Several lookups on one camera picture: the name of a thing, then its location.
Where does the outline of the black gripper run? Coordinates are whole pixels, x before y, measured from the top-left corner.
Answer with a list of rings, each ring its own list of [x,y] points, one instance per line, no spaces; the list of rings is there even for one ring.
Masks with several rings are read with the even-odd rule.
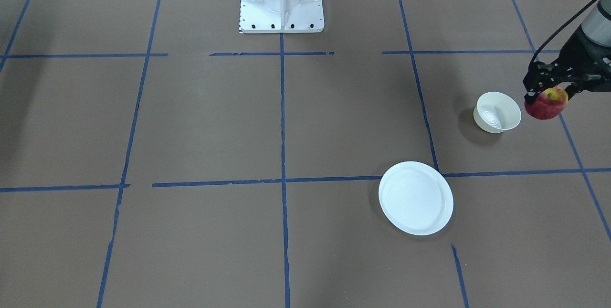
[[[552,64],[531,62],[523,79],[526,105],[553,84],[566,83],[567,102],[582,91],[609,93],[611,90],[611,49],[590,39],[578,29],[569,37]]]

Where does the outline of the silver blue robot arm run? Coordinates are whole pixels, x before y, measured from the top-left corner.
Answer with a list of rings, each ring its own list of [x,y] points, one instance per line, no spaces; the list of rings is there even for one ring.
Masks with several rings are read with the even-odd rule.
[[[611,0],[591,0],[580,9],[589,14],[563,45],[553,62],[532,58],[523,79],[525,102],[534,103],[543,91],[568,84],[568,97],[582,91],[609,92]]]

